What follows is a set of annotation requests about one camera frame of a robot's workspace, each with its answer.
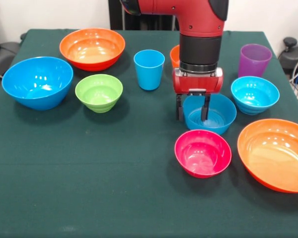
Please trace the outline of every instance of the dark green table cover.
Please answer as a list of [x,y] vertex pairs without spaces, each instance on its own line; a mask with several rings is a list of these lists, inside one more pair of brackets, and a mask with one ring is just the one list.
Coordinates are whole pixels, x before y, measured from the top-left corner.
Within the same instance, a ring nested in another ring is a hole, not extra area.
[[[71,30],[30,30],[12,64],[55,56]],[[298,194],[274,192],[255,181],[236,149],[240,131],[264,118],[298,123],[298,102],[274,56],[264,77],[280,90],[279,102],[251,117],[240,112],[223,135],[232,163],[209,179],[187,175],[174,142],[187,128],[175,120],[169,52],[177,32],[125,31],[126,49],[104,73],[124,92],[106,114],[75,97],[76,84],[92,74],[74,69],[73,85],[56,108],[37,112],[0,89],[0,237],[298,237]],[[269,46],[261,32],[225,32],[219,66],[222,93],[232,99],[239,50]],[[143,49],[166,58],[161,86],[137,85],[133,56]]]

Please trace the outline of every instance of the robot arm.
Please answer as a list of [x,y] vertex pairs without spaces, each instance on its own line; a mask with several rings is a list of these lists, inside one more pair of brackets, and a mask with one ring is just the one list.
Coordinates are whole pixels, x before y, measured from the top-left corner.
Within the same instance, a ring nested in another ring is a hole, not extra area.
[[175,15],[180,26],[180,68],[173,71],[177,94],[177,118],[181,119],[182,94],[205,95],[201,120],[208,117],[210,94],[220,91],[222,69],[218,68],[228,0],[120,0],[134,15]]

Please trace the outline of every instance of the bowl rim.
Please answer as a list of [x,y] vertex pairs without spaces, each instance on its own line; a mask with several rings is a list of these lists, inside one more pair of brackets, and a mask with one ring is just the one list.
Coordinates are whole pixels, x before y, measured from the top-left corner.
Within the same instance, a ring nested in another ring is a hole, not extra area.
[[203,175],[205,175],[205,176],[215,176],[215,175],[218,175],[218,174],[222,173],[224,170],[226,170],[226,169],[228,168],[228,166],[230,165],[230,163],[231,163],[231,161],[232,161],[232,156],[233,156],[233,154],[232,154],[232,149],[231,149],[229,143],[228,143],[222,136],[220,136],[219,134],[217,134],[217,133],[215,133],[215,132],[213,132],[213,131],[210,131],[210,130],[204,130],[204,129],[189,130],[189,131],[186,131],[186,132],[182,133],[182,134],[177,138],[177,140],[176,140],[175,143],[174,143],[174,154],[175,154],[175,157],[176,157],[178,163],[179,163],[183,168],[185,168],[186,170],[188,170],[188,171],[190,171],[191,173],[193,173],[190,169],[188,169],[186,166],[184,166],[184,164],[182,164],[182,162],[179,160],[179,158],[178,158],[178,156],[177,156],[177,153],[176,153],[176,145],[178,144],[180,138],[182,138],[182,137],[185,136],[186,134],[192,133],[192,132],[194,132],[194,131],[207,132],[207,133],[210,133],[210,134],[213,134],[213,135],[219,137],[219,138],[221,139],[221,141],[223,141],[223,142],[227,145],[227,147],[228,147],[228,149],[229,149],[229,153],[230,153],[230,157],[229,157],[229,161],[228,161],[228,163],[227,163],[221,170],[217,171],[216,173],[212,173],[212,174],[199,174],[199,173],[195,173],[195,174],[197,174],[197,175],[202,175],[202,176],[203,176]]
[[[109,103],[105,103],[105,104],[104,104],[104,103],[102,103],[102,104],[91,104],[91,103],[88,103],[88,102],[84,101],[81,97],[79,97],[79,96],[77,95],[77,89],[78,89],[79,85],[83,83],[84,80],[86,80],[86,79],[88,79],[88,78],[92,78],[92,77],[101,77],[101,76],[106,76],[106,77],[109,76],[109,77],[113,78],[114,80],[116,80],[116,81],[119,83],[119,85],[121,86],[120,93],[118,93],[117,97],[115,97],[115,99],[114,99],[113,101],[111,101],[111,102],[109,102]],[[110,74],[105,74],[105,73],[101,73],[101,74],[92,74],[92,75],[90,75],[90,76],[87,76],[87,77],[83,78],[80,82],[78,82],[78,84],[77,84],[76,87],[75,87],[75,95],[76,95],[76,97],[77,97],[82,103],[87,104],[87,105],[91,105],[91,106],[104,106],[104,105],[111,104],[111,103],[113,103],[114,101],[116,101],[116,100],[118,100],[118,99],[120,98],[120,96],[123,94],[123,91],[124,91],[124,85],[123,85],[123,83],[122,83],[118,78],[116,78],[115,76],[110,75]]]
[[[232,105],[233,105],[234,108],[235,108],[235,110],[234,110],[234,112],[235,112],[235,113],[234,113],[234,118],[233,118],[233,120],[232,120],[230,123],[227,123],[227,124],[225,124],[225,125],[218,126],[218,127],[205,126],[205,128],[208,128],[208,129],[222,129],[222,128],[225,128],[225,127],[227,127],[227,126],[230,126],[230,125],[235,121],[235,119],[236,119],[236,117],[237,117],[237,108],[236,108],[235,104],[232,102],[231,99],[229,99],[227,96],[223,95],[222,93],[214,93],[214,94],[211,95],[211,98],[212,98],[213,95],[217,95],[217,96],[224,97],[224,98],[228,99],[228,100],[232,103]],[[184,103],[185,103],[185,101],[186,101],[187,98],[189,98],[189,97],[193,97],[193,96],[188,96],[188,97],[185,98],[185,100],[184,100],[184,102],[183,102],[183,107],[184,107]],[[189,119],[189,116],[190,116],[193,112],[195,112],[196,110],[199,110],[199,109],[195,109],[194,111],[191,111],[191,112],[187,115],[188,119]],[[192,123],[194,123],[194,125],[201,126],[201,125],[199,125],[199,124],[193,122],[192,120],[190,120],[190,121],[191,121]]]
[[[159,65],[157,65],[157,66],[153,66],[153,67],[147,67],[147,66],[142,66],[142,65],[138,64],[138,63],[136,62],[136,56],[137,56],[139,53],[142,53],[142,52],[145,52],[145,51],[154,51],[154,52],[158,52],[160,55],[163,56],[163,61],[162,61],[162,63],[159,64]],[[145,50],[141,50],[141,51],[138,51],[137,53],[135,53],[135,55],[134,55],[134,63],[135,63],[136,65],[138,65],[139,67],[141,67],[141,68],[158,68],[158,67],[160,67],[161,65],[163,65],[163,64],[165,63],[165,56],[164,56],[164,54],[161,53],[160,51],[153,50],[153,49],[145,49]]]
[[[242,159],[241,155],[240,155],[240,140],[241,140],[241,136],[242,134],[244,134],[244,132],[252,125],[254,124],[257,124],[257,123],[261,123],[261,122],[265,122],[265,121],[282,121],[282,122],[286,122],[288,124],[292,124],[292,125],[295,125],[295,126],[298,126],[298,123],[295,123],[293,121],[290,121],[290,120],[285,120],[285,119],[279,119],[279,118],[266,118],[266,119],[260,119],[260,120],[256,120],[256,121],[253,121],[251,122],[250,124],[248,124],[247,126],[245,126],[243,128],[243,130],[239,133],[238,135],[238,138],[237,138],[237,144],[236,144],[236,147],[237,147],[237,152],[238,152],[238,156],[241,160],[241,162],[243,163],[243,165],[245,166],[245,168],[249,171],[252,172],[252,170],[246,165],[245,161]],[[277,189],[281,189],[281,190],[284,190],[286,192],[295,192],[295,193],[298,193],[298,190],[287,190],[287,189],[284,189],[284,188],[281,188],[281,187],[276,187],[274,185],[271,185],[269,184],[267,181],[265,181],[263,178],[260,178],[259,176],[255,175],[257,178],[259,178],[261,181],[265,182],[266,184],[268,184],[269,186],[271,187],[274,187],[274,188],[277,188]]]
[[[108,31],[108,32],[113,32],[115,35],[119,36],[119,38],[122,39],[122,41],[123,41],[123,43],[124,43],[124,44],[123,44],[123,47],[122,47],[122,49],[119,51],[119,53],[118,53],[117,55],[113,56],[112,58],[110,58],[110,59],[108,59],[108,60],[102,61],[102,62],[82,63],[82,62],[79,62],[79,61],[75,61],[75,60],[70,59],[70,58],[67,57],[67,56],[65,55],[65,53],[61,50],[61,45],[62,45],[62,43],[65,41],[65,39],[66,39],[67,37],[69,37],[69,36],[71,36],[71,35],[73,35],[73,34],[75,34],[75,33],[77,33],[77,32],[80,32],[80,31],[86,31],[86,30],[105,30],[105,31]],[[66,58],[68,61],[71,61],[71,62],[74,62],[74,63],[81,63],[81,64],[85,64],[85,65],[93,65],[93,64],[105,63],[105,62],[109,62],[109,61],[113,60],[114,58],[116,58],[116,57],[118,57],[119,55],[122,54],[122,52],[125,50],[125,47],[126,47],[126,41],[125,41],[125,38],[124,38],[121,34],[119,34],[117,31],[114,31],[114,30],[111,30],[111,29],[107,29],[107,28],[102,28],[102,27],[88,27],[88,28],[82,28],[82,29],[74,30],[74,31],[68,33],[66,36],[64,36],[64,37],[62,38],[60,44],[59,44],[59,51],[60,51],[60,53],[62,54],[62,56],[63,56],[64,58]]]
[[[71,79],[70,79],[70,80],[69,80],[69,81],[68,81],[68,82],[67,82],[67,83],[66,83],[60,90],[58,90],[58,91],[56,91],[56,92],[54,92],[54,93],[52,93],[52,94],[49,94],[49,95],[46,95],[46,96],[42,96],[42,97],[36,97],[36,98],[24,98],[24,97],[15,96],[15,95],[13,95],[12,93],[10,93],[9,91],[7,91],[7,89],[6,89],[5,86],[4,86],[4,81],[5,81],[4,79],[5,79],[5,76],[7,75],[7,73],[8,73],[11,69],[17,67],[19,64],[22,64],[22,63],[24,63],[24,62],[31,61],[31,60],[38,60],[38,59],[54,59],[54,60],[58,60],[58,61],[64,63],[65,65],[69,66],[69,69],[71,70],[71,76],[70,76]],[[4,75],[3,75],[3,77],[2,77],[1,85],[2,85],[2,88],[4,89],[4,91],[5,91],[7,94],[9,94],[10,96],[14,97],[14,98],[34,100],[34,99],[42,99],[42,98],[46,98],[46,97],[51,97],[51,96],[53,96],[53,95],[59,93],[60,91],[62,91],[63,89],[65,89],[69,84],[72,83],[72,81],[73,81],[73,76],[74,76],[73,68],[72,68],[72,66],[71,66],[68,62],[66,62],[65,60],[60,59],[60,58],[57,58],[57,57],[52,57],[52,56],[39,56],[39,57],[32,57],[32,58],[24,59],[24,60],[22,60],[22,61],[20,61],[20,62],[18,62],[18,63],[16,63],[16,64],[14,64],[13,66],[11,66],[11,67],[4,73]]]
[[[243,78],[249,78],[249,77],[251,77],[251,78],[256,78],[256,79],[259,79],[259,80],[262,80],[262,81],[267,82],[268,84],[272,85],[273,88],[274,88],[274,89],[277,91],[277,93],[278,93],[278,97],[277,97],[277,99],[274,100],[274,102],[272,102],[272,103],[270,103],[270,104],[268,104],[268,105],[265,105],[265,106],[249,105],[249,104],[246,104],[246,103],[244,103],[243,101],[241,101],[238,97],[235,96],[235,93],[233,92],[233,85],[234,85],[237,81],[239,81],[239,80],[241,80],[241,79],[243,79]],[[267,79],[265,79],[265,78],[257,77],[257,76],[243,76],[243,77],[239,77],[239,78],[237,78],[237,79],[234,80],[233,83],[231,84],[231,86],[230,86],[230,91],[231,91],[231,93],[232,93],[232,95],[233,95],[233,97],[234,97],[235,100],[237,100],[237,101],[238,101],[239,103],[241,103],[242,105],[247,105],[248,107],[251,107],[251,108],[259,108],[259,109],[269,108],[269,107],[275,105],[275,104],[279,101],[279,98],[280,98],[280,92],[279,92],[279,90],[278,90],[278,88],[276,87],[275,84],[273,84],[272,82],[270,82],[269,80],[267,80]]]

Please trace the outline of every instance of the purple cup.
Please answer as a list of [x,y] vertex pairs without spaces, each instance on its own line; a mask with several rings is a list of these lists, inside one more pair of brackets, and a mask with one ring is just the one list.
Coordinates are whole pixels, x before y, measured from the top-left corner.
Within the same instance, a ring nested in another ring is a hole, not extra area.
[[245,45],[240,50],[238,77],[262,77],[272,58],[272,52],[258,44]]

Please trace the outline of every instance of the white wall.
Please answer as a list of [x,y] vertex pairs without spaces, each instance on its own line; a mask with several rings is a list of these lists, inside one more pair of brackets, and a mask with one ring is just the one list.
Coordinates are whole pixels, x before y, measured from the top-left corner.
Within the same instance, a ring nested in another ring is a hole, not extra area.
[[264,31],[278,55],[284,49],[285,37],[298,40],[298,0],[229,0],[224,28]]
[[[0,41],[30,28],[110,27],[107,0],[0,0]],[[225,30],[264,31],[274,51],[298,39],[298,0],[230,0]]]
[[31,28],[110,28],[107,0],[0,0],[0,42]]

